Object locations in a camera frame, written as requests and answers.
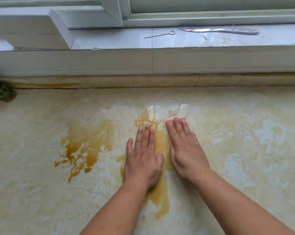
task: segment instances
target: window sill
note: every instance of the window sill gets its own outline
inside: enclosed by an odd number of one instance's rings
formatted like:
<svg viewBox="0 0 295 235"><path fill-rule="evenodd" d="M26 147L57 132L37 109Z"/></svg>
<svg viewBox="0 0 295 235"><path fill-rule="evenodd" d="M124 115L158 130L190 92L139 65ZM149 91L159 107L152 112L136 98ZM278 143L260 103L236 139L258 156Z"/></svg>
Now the window sill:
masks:
<svg viewBox="0 0 295 235"><path fill-rule="evenodd" d="M295 24L259 35L177 28L71 30L71 50L14 50L0 37L0 75L133 75L295 71ZM174 30L175 35L144 39Z"/></svg>

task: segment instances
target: brown liquid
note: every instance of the brown liquid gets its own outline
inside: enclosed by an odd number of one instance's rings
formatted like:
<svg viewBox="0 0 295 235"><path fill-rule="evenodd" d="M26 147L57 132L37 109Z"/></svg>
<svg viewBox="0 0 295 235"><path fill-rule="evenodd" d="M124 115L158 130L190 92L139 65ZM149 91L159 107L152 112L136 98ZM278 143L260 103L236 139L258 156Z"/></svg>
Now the brown liquid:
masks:
<svg viewBox="0 0 295 235"><path fill-rule="evenodd" d="M60 164L73 166L70 171L71 179L80 174L90 172L94 164L98 161L98 154L104 150L111 151L114 144L114 128L110 120L104 120L96 126L76 126L67 124L68 135L61 140L62 146L65 146L66 153L60 156L60 160L54 162L57 167Z"/></svg>
<svg viewBox="0 0 295 235"><path fill-rule="evenodd" d="M37 86L37 87L67 87L67 86L80 85L80 83L40 84L40 83L21 83L21 82L11 82L10 84L19 85L19 86Z"/></svg>
<svg viewBox="0 0 295 235"><path fill-rule="evenodd" d="M147 203L149 200L158 207L158 211L154 214L154 217L157 220L160 220L162 217L164 217L169 212L169 197L168 197L168 185L167 185L167 179L164 175L165 171L170 170L171 168L171 161L169 157L169 139L168 136L165 134L166 125L165 121L163 121L162 130L158 130L158 125L161 123L159 121L149 120L149 114L147 110L138 118L135 120L134 125L136 127L142 126L145 127L146 123L150 123L151 126L155 130L155 138L156 138L156 154L163 150L164 152L164 165L163 165L163 171L161 173L161 177L159 179L159 182L155 186L155 188L148 191L145 203Z"/></svg>

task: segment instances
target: hand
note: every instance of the hand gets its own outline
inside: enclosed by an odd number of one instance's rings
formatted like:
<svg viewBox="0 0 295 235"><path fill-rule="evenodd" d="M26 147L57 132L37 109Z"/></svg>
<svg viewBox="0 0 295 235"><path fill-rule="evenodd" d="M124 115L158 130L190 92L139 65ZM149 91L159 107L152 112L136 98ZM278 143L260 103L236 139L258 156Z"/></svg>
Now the hand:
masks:
<svg viewBox="0 0 295 235"><path fill-rule="evenodd" d="M133 139L127 142L126 164L124 168L124 179L134 180L146 187L146 190L157 184L161 177L164 164L164 152L159 151L155 157L155 131L150 124L138 129L134 150L132 150Z"/></svg>
<svg viewBox="0 0 295 235"><path fill-rule="evenodd" d="M185 119L178 117L168 123L170 157L177 174L195 183L200 172L210 169L205 153L194 132L191 132Z"/></svg>

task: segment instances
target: right hand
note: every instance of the right hand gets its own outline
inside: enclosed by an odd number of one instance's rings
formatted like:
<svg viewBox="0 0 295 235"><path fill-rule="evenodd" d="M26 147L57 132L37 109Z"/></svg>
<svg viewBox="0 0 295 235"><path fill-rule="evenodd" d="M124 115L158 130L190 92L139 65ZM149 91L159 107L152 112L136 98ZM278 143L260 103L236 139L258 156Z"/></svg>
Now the right hand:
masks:
<svg viewBox="0 0 295 235"><path fill-rule="evenodd" d="M180 122L178 117L175 117L173 122L169 122L167 126L173 167L180 177L194 184L201 172L210 170L208 160L185 119Z"/></svg>

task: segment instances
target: window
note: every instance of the window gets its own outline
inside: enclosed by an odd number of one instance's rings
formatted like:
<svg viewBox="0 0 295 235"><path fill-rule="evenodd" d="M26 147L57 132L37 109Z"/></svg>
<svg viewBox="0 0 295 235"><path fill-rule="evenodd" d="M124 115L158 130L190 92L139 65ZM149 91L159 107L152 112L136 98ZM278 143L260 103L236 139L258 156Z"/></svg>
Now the window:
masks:
<svg viewBox="0 0 295 235"><path fill-rule="evenodd" d="M70 29L277 23L295 23L295 0L0 0L15 48L70 49Z"/></svg>

